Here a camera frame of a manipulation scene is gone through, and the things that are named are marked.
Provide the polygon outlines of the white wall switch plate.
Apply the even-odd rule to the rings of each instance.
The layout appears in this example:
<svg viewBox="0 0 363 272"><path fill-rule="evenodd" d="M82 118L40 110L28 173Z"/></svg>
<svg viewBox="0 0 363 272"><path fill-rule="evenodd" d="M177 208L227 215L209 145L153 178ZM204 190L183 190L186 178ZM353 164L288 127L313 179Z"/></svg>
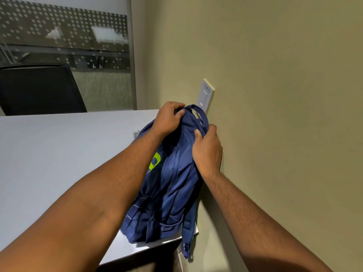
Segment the white wall switch plate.
<svg viewBox="0 0 363 272"><path fill-rule="evenodd" d="M207 79L204 78L202 80L196 105L200 107L206 114L210 107L214 92L215 88L210 84Z"/></svg>

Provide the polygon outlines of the person's left hand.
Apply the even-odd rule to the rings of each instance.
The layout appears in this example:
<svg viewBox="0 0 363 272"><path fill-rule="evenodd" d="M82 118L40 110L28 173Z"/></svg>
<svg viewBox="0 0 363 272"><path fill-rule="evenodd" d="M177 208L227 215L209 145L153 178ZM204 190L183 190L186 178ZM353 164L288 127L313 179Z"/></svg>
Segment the person's left hand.
<svg viewBox="0 0 363 272"><path fill-rule="evenodd" d="M151 128L152 137L162 139L174 132L179 126L181 119L173 118L169 114L167 102L159 109L157 117Z"/></svg>

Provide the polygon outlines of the person's right hand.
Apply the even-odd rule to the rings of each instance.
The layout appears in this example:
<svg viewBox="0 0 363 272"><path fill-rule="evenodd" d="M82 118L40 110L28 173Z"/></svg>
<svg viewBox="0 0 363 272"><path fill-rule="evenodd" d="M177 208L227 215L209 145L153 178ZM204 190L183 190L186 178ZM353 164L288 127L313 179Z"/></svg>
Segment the person's right hand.
<svg viewBox="0 0 363 272"><path fill-rule="evenodd" d="M217 135L217 127L209 125L209 129L201 142L194 142L192 156L203 180L208 180L220 173L223 147Z"/></svg>

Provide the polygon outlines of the person's right forearm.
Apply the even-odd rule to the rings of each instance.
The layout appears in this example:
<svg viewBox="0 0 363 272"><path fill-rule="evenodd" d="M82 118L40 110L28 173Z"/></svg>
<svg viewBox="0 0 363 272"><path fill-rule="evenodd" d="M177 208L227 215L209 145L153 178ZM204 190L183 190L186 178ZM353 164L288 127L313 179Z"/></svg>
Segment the person's right forearm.
<svg viewBox="0 0 363 272"><path fill-rule="evenodd" d="M333 272L223 173L201 175L249 272Z"/></svg>

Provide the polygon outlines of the dotted frosted glass partition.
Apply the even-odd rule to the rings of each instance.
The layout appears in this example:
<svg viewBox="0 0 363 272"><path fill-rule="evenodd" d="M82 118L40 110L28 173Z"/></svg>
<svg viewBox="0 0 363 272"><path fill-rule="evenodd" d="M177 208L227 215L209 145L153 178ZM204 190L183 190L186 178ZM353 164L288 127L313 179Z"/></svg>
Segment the dotted frosted glass partition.
<svg viewBox="0 0 363 272"><path fill-rule="evenodd" d="M0 67L70 68L87 111L137 110L131 0L0 0Z"/></svg>

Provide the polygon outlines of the black office chair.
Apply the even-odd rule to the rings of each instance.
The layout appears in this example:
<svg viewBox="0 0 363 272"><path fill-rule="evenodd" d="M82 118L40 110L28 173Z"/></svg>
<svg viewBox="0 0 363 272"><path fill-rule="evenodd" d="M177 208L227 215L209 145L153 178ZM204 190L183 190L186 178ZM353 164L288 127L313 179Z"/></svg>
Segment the black office chair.
<svg viewBox="0 0 363 272"><path fill-rule="evenodd" d="M60 64L0 67L0 107L6 116L87 112L70 67Z"/></svg>

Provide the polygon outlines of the person's left forearm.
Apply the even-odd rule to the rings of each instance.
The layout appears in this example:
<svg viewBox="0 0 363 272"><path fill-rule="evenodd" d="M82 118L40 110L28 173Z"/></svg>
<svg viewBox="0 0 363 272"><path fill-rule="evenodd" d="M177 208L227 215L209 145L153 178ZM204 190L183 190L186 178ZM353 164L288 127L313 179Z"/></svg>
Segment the person's left forearm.
<svg viewBox="0 0 363 272"><path fill-rule="evenodd" d="M0 272L95 271L168 133L153 127L76 182L0 252Z"/></svg>

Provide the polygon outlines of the blue backpack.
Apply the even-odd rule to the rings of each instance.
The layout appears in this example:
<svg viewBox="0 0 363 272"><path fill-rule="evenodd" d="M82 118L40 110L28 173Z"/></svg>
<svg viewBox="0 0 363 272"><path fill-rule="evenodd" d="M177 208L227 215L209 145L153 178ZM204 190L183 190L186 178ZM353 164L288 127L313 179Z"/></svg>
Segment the blue backpack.
<svg viewBox="0 0 363 272"><path fill-rule="evenodd" d="M181 232L181 252L187 259L191 257L197 198L203 183L192 147L195 130L204 137L209 123L199 106L184 109L178 128L158 146L120 231L130 243L151 243Z"/></svg>

